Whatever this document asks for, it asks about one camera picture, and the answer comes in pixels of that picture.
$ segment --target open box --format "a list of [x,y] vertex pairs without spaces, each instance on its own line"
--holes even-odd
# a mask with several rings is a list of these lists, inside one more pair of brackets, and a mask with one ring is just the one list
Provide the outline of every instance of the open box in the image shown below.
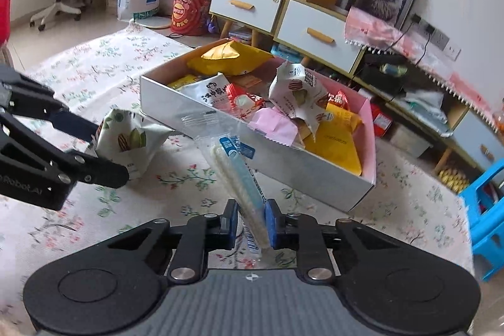
[[[191,72],[186,65],[189,60],[228,41],[222,39],[196,48],[142,75],[140,77],[142,111],[169,127],[182,131],[190,137],[196,137],[191,135],[190,130],[185,129],[182,117],[204,113],[212,108],[165,85]],[[271,59],[261,66],[261,70],[270,72],[272,80],[276,68],[282,62],[281,59]],[[232,124],[237,130],[240,142],[255,151],[252,158],[247,160],[250,167],[312,198],[348,212],[365,197],[376,182],[375,134],[371,106],[369,100],[356,91],[318,73],[314,75],[330,93],[344,91],[351,111],[359,114],[362,119],[363,125],[354,133],[355,146],[362,165],[361,176],[356,176],[308,151],[268,140],[248,128],[245,122],[228,113],[217,111],[218,119],[219,122]]]

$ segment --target power outlet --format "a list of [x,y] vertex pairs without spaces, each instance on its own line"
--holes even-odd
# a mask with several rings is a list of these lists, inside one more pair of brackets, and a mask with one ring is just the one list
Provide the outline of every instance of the power outlet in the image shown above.
[[[420,23],[414,25],[415,31],[417,31],[425,39],[429,39],[429,33],[427,32],[427,27],[430,25],[425,19],[421,19]],[[435,45],[439,50],[444,50],[450,38],[441,32],[438,28],[434,28],[434,33],[430,35],[429,43]]]
[[453,61],[457,60],[458,56],[460,55],[460,51],[462,51],[462,49],[453,42],[448,42],[443,49],[444,54]]

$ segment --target pink cloth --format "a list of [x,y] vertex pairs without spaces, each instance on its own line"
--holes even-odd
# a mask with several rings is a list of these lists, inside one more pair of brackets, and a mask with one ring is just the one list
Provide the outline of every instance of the pink cloth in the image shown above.
[[[346,40],[385,50],[401,35],[401,31],[360,9],[352,7],[348,13],[345,23]],[[405,56],[410,62],[416,63],[422,57],[424,47],[425,44],[404,35],[391,49]],[[439,82],[442,87],[460,97],[462,102],[469,105],[494,130],[497,130],[488,102],[443,62],[442,58],[427,50],[418,67],[432,76],[434,81]]]

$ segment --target clear plastic bag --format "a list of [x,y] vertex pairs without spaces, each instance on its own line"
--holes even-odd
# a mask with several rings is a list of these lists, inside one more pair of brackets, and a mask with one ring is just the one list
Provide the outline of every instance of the clear plastic bag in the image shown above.
[[208,164],[214,169],[218,179],[223,182],[230,198],[236,199],[244,222],[244,234],[249,251],[256,261],[273,255],[266,221],[264,217],[264,197],[253,171],[239,152],[239,137],[235,122],[220,121],[215,111],[189,115],[182,118],[185,128],[191,130],[196,145]]

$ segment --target red cylindrical container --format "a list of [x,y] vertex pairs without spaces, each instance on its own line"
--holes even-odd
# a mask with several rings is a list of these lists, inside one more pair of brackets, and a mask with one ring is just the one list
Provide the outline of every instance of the red cylindrical container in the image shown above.
[[207,33],[209,8],[210,0],[174,0],[171,31],[188,36]]

